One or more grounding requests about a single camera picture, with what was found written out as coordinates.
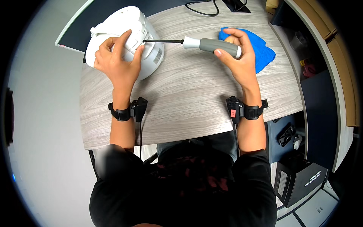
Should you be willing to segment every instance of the gray screwdriver handle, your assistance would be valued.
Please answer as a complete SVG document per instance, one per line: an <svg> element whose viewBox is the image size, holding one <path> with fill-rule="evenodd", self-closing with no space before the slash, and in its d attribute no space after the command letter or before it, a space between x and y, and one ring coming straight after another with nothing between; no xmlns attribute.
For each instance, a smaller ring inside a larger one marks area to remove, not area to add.
<svg viewBox="0 0 363 227"><path fill-rule="evenodd" d="M239 58L241 56L241 47L236 44L226 42L223 40L216 40L212 38L200 39L199 49L214 52L215 49L222 49L228 52L232 57Z"/></svg>

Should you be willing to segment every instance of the wooden desk surface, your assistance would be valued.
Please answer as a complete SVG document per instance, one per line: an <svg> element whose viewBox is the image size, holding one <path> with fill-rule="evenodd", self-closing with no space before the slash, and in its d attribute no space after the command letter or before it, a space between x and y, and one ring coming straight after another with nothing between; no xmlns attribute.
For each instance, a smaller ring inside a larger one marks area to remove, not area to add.
<svg viewBox="0 0 363 227"><path fill-rule="evenodd" d="M251 13L232 13L221 0L216 4L220 10L216 17L206 17L179 6L148 19L165 39L218 38L221 27L244 28L255 33L276 53L275 60L257 74L262 99L267 99L270 106L264 111L264 121L302 111L293 69L268 25L272 15L265 12L263 1L248 1ZM215 12L212 2L192 7ZM112 102L112 89L106 75L83 65L79 106L85 149L99 149L109 144L111 114L107 104ZM165 44L164 61L159 68L135 83L131 100L139 96L149 101L142 131L143 145L146 145L233 130L225 99L242 97L242 90L230 70L213 54L183 49L180 44Z"/></svg>

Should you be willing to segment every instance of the jeans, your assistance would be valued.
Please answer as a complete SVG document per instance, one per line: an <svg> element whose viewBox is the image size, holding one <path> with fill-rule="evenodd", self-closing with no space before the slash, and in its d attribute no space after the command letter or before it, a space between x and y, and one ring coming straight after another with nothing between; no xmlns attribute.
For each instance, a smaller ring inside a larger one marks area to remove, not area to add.
<svg viewBox="0 0 363 227"><path fill-rule="evenodd" d="M156 146L158 156L182 142L183 140L169 143L158 143ZM234 131L227 131L224 133L189 139L188 142L200 146L205 146L205 144L208 143L213 149L229 154L232 157L233 162L235 162L238 158Z"/></svg>

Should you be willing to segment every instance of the red sticker on partition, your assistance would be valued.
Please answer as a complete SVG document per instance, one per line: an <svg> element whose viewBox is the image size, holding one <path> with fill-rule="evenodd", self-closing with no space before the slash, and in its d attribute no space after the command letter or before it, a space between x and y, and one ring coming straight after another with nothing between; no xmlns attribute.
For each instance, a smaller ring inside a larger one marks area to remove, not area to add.
<svg viewBox="0 0 363 227"><path fill-rule="evenodd" d="M231 117L236 117L236 110L231 110Z"/></svg>

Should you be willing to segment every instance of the white rice cooker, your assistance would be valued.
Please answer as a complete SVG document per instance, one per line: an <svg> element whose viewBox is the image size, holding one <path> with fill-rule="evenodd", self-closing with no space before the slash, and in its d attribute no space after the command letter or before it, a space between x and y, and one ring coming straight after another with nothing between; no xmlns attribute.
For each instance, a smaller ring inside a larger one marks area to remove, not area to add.
<svg viewBox="0 0 363 227"><path fill-rule="evenodd" d="M164 44L161 42L143 42L149 39L160 39L145 15L135 6L124 7L117 10L104 22L91 28L91 40L86 50L87 65L93 67L95 52L99 46L110 37L120 37L125 31L131 29L132 33L126 41L123 59L132 61L135 50L145 45L141 59L141 71L137 80L150 76L160 65L164 57Z"/></svg>

